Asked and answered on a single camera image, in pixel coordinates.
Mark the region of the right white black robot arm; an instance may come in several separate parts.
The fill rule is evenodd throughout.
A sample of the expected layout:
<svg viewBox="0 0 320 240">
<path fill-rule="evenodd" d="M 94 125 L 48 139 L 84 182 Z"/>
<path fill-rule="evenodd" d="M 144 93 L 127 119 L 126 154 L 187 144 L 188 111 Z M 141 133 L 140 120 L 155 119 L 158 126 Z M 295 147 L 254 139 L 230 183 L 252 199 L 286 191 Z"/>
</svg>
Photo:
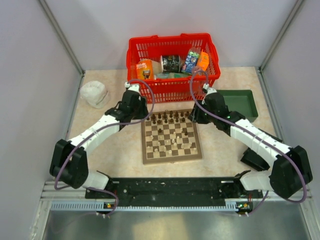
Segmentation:
<svg viewBox="0 0 320 240">
<path fill-rule="evenodd" d="M 253 154 L 253 162 L 266 168 L 241 174 L 233 192 L 245 198 L 253 190 L 273 191 L 289 199 L 298 190 L 306 191 L 313 180 L 307 151 L 300 145 L 291 147 L 257 128 L 241 113 L 230 111 L 224 97 L 212 87 L 203 89 L 203 100 L 197 100 L 189 119 L 198 124 L 212 123 L 228 136 L 242 142 Z"/>
</svg>

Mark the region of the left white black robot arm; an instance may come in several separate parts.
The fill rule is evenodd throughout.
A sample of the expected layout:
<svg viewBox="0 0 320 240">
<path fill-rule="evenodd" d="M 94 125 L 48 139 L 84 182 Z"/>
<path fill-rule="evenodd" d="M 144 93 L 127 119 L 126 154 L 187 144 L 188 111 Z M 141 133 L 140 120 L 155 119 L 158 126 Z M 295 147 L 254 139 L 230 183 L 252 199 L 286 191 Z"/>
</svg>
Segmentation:
<svg viewBox="0 0 320 240">
<path fill-rule="evenodd" d="M 55 177 L 54 189 L 62 190 L 95 188 L 102 198 L 109 198 L 114 191 L 109 177 L 89 169 L 88 156 L 107 138 L 133 125 L 132 120 L 142 122 L 149 116 L 147 99 L 140 93 L 138 84 L 132 84 L 115 107 L 90 128 L 70 140 L 59 140 L 54 147 L 49 173 Z"/>
</svg>

